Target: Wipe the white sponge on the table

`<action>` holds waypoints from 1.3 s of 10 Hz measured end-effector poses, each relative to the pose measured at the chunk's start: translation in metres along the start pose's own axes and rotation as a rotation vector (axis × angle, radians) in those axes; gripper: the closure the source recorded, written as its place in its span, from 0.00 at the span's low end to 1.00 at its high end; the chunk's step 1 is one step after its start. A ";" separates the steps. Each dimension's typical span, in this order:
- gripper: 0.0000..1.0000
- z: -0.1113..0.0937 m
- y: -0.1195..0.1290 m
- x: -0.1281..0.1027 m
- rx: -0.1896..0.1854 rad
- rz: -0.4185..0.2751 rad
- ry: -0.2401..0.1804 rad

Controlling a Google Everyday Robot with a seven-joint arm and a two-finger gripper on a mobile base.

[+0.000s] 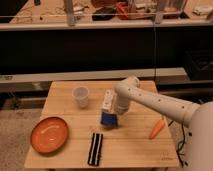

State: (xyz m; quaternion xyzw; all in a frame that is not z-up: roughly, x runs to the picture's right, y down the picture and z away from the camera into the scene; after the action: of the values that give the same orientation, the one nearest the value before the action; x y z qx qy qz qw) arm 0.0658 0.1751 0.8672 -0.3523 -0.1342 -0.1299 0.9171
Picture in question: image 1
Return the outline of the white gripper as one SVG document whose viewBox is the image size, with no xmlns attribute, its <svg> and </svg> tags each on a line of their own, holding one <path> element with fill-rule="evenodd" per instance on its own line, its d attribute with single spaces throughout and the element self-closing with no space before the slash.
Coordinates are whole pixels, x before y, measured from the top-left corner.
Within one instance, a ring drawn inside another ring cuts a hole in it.
<svg viewBox="0 0 213 171">
<path fill-rule="evenodd" d="M 102 102 L 102 113 L 100 123 L 108 127 L 117 127 L 118 118 L 116 114 L 110 113 L 114 105 L 115 92 L 112 89 L 107 89 Z"/>
</svg>

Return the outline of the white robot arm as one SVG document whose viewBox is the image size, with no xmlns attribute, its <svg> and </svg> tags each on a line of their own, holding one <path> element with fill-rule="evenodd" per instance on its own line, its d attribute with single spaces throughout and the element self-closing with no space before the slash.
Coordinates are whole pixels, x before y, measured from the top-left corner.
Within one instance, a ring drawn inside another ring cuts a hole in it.
<svg viewBox="0 0 213 171">
<path fill-rule="evenodd" d="M 146 91 L 135 76 L 118 82 L 114 90 L 115 113 L 104 113 L 103 125 L 118 125 L 117 114 L 126 113 L 131 101 L 142 104 L 189 129 L 183 171 L 213 171 L 213 101 L 197 104 Z"/>
</svg>

